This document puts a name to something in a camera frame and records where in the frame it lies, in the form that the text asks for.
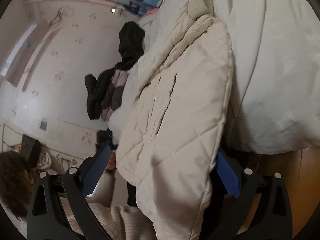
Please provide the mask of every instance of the person's arm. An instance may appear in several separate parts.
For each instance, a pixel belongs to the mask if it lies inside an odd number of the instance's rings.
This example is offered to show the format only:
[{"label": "person's arm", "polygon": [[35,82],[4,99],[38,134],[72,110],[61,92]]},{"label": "person's arm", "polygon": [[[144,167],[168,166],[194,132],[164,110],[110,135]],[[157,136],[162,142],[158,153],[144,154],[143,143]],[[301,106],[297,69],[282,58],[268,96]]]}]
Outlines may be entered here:
[{"label": "person's arm", "polygon": [[111,154],[110,161],[106,167],[106,170],[101,175],[101,178],[94,189],[94,192],[86,200],[88,203],[97,202],[105,207],[110,207],[113,190],[115,187],[114,173],[116,170],[116,155]]}]

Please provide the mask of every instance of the clothes pile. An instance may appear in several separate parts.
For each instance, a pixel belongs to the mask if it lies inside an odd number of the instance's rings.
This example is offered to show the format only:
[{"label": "clothes pile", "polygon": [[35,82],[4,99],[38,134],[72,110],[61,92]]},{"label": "clothes pile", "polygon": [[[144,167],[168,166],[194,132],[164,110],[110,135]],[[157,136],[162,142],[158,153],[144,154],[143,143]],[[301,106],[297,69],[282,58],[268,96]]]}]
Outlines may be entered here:
[{"label": "clothes pile", "polygon": [[128,78],[128,70],[143,55],[142,41],[145,31],[135,22],[127,22],[119,33],[119,53],[122,62],[102,72],[98,80],[89,74],[84,82],[88,91],[87,112],[91,120],[108,121],[111,114],[121,106],[122,93]]}]

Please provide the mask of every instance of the person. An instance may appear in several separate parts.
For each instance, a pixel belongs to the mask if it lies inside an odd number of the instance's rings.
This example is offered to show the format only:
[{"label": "person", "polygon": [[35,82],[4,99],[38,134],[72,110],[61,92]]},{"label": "person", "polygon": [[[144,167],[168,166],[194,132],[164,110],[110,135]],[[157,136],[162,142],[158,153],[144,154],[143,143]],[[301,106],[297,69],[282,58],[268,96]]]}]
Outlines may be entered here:
[{"label": "person", "polygon": [[[134,206],[110,207],[115,186],[116,156],[112,153],[94,192],[86,198],[92,212],[113,240],[156,240],[152,222]],[[16,152],[0,154],[0,198],[8,210],[27,222],[28,206],[38,174]],[[73,231],[82,234],[68,200],[60,198]]]}]

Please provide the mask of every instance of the person's hand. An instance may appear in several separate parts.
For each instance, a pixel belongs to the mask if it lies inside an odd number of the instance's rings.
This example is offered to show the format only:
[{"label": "person's hand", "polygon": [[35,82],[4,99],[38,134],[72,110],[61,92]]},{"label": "person's hand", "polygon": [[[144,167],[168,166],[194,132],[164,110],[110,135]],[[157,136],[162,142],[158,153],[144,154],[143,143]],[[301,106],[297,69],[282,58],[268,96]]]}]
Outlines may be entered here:
[{"label": "person's hand", "polygon": [[115,171],[116,171],[116,154],[112,152],[108,165],[106,166],[106,173],[113,176],[115,174]]}]

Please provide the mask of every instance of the pink garment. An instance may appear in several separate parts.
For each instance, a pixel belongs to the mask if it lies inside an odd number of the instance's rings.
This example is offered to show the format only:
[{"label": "pink garment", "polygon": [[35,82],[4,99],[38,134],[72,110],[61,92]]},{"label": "pink garment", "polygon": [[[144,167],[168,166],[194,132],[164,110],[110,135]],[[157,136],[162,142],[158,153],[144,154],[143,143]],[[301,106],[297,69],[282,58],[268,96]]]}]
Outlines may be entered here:
[{"label": "pink garment", "polygon": [[111,84],[109,85],[106,96],[101,103],[101,119],[109,121],[111,114],[121,106],[124,86],[128,79],[128,72],[117,69]]}]

